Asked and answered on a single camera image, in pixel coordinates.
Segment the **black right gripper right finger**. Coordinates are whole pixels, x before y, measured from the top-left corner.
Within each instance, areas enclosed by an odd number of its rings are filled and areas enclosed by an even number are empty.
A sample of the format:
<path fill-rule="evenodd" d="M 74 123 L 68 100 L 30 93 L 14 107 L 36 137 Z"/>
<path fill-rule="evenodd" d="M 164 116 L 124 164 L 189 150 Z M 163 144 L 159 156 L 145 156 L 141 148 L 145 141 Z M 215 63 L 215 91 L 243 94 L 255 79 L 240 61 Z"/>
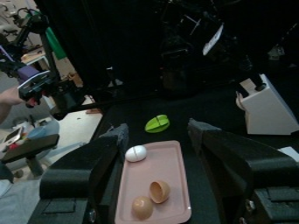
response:
<path fill-rule="evenodd" d="M 299 163 L 276 148 L 193 119 L 188 134 L 220 224 L 299 224 Z"/>

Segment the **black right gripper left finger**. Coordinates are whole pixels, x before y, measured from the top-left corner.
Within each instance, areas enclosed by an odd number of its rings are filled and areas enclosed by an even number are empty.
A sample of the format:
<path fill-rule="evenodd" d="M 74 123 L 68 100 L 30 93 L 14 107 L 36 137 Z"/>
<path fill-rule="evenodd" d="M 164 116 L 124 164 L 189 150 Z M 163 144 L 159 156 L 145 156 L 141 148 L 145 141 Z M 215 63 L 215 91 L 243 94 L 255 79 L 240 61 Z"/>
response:
<path fill-rule="evenodd" d="M 50 165 L 28 224 L 113 224 L 126 142 L 122 124 Z"/>

